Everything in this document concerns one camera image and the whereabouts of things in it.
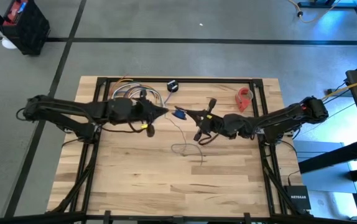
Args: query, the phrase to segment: metal rack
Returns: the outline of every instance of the metal rack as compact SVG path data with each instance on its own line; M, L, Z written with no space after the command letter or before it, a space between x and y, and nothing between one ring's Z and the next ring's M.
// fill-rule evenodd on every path
M99 96L102 94L103 100L108 99L108 91L112 82L116 82L118 78L106 78L100 77L96 82L96 89L93 96L93 101L98 101ZM168 78L138 78L140 82L163 82L166 83L170 79ZM219 78L178 78L176 79L180 83L241 83L248 84L251 91L255 92L258 88L261 98L262 113L267 114L266 96L264 94L264 85L261 79L219 79ZM257 108L257 99L252 99L252 106L254 116L259 116L259 110ZM83 144L80 163L78 166L78 172L76 174L76 182L71 191L62 200L61 204L51 212L40 215L29 215L23 217L6 217L0 218L0 224L7 223L71 223L82 222L85 224L87 220L103 220L104 224L110 224L115 220L132 220L132 221L168 221L175 223L183 222L241 222L245 224L251 224L252 222L263 223L354 223L350 221L332 220L326 218L314 218L311 215L300 214L297 211L295 205L291 202L290 198L286 194L281 184L281 175L279 173L279 167L276 157L275 146L269 146L271 152L272 169L266 159L265 146L260 144L262 136L257 137L259 141L259 150L261 155L262 171L264 175L264 183L266 187L267 204L270 213L270 217L255 218L251 217L249 213L244 213L243 217L184 217L184 216L127 216L127 215L113 215L110 211L105 211L104 215L87 215L88 204L90 199L91 185L93 181L93 175L95 171L96 158L98 153L98 146L100 141L97 141L93 145L91 152L91 158L87 166L85 166L86 156L90 150L89 144ZM79 188L86 181L85 193L81 209L77 211L77 202ZM271 182L274 184L278 191L279 205L281 213L277 213L274 208L274 202L272 198ZM67 206L70 205L69 212L65 212ZM287 214L287 207L291 212L291 215Z

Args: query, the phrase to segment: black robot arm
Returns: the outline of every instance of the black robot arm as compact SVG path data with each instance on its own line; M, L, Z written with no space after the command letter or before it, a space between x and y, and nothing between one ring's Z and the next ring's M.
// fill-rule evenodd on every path
M296 131L304 123L322 123L328 118L328 111L322 100L314 97L306 97L300 103L294 103L258 118L238 114L226 114L219 117L211 113L215 105L216 100L211 99L207 110L193 111L176 107L188 114L199 127L194 140L201 145L208 144L215 138L212 138L210 133L220 134L230 139L236 138L237 135L252 139L255 134L264 134L266 143L275 144L282 139L284 133ZM208 137L200 140L202 134Z
M140 98L116 98L102 102L77 103L73 101L57 100L49 96L38 95L28 99L22 114L26 121L46 120L67 132L72 131L84 142L93 143L96 133L101 131L102 125L127 123L132 131L116 131L139 133L146 129L147 135L155 133L152 123L156 118L168 112L168 109L152 104L146 99L146 92L142 91ZM87 118L88 122L80 123L65 115L76 115ZM132 122L141 121L147 128L135 130Z

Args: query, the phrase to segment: white object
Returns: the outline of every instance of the white object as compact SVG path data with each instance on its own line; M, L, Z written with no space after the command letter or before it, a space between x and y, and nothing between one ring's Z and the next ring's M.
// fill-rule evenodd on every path
M5 38L3 38L2 40L2 45L7 49L17 49L17 47L10 40L7 40Z

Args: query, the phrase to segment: red object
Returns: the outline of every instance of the red object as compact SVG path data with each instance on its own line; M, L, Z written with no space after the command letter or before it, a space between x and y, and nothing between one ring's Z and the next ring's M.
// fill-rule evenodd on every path
M9 13L4 18L5 21L3 22L4 26L13 26L16 24L17 18L20 16L20 8L22 4L28 3L28 0L21 0L20 2L14 1L11 5Z
M253 93L248 88L242 88L238 91L235 95L235 101L241 113L252 103L252 99Z

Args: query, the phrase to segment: wooden tabletop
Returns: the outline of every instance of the wooden tabletop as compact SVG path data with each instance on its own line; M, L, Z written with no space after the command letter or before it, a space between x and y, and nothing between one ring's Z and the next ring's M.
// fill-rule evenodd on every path
M97 77L82 77L75 101L90 102L96 80ZM278 79L265 78L263 82L269 112L283 108ZM159 91L163 99L168 96L165 83L144 84ZM239 114L234 96L242 87L246 85L180 83L179 91L172 94L166 107L203 110L212 97L217 99L214 114ZM147 97L154 100L151 94ZM262 111L258 93L256 98ZM242 115L253 116L252 107ZM105 210L111 210L114 215L241 217L249 212L252 217L269 217L257 140L240 137L229 140L219 136L212 143L199 146L202 157L195 146L187 146L184 152L182 146L171 150L171 145L184 143L180 130L171 121L182 129L188 143L196 144L192 140L197 131L193 120L183 121L170 113L155 121L153 138L148 138L146 133L102 132L88 214L102 215ZM129 131L126 124L106 124L105 127ZM74 134L68 134L65 141L75 138ZM290 138L284 140L292 143ZM73 142L62 149L48 210L55 208L75 183L81 148L82 143ZM295 152L280 144L277 158L282 182L286 184L287 176L299 170ZM291 175L290 181L302 184L299 173ZM274 186L272 191L279 212ZM78 208L81 208L82 197L83 188Z

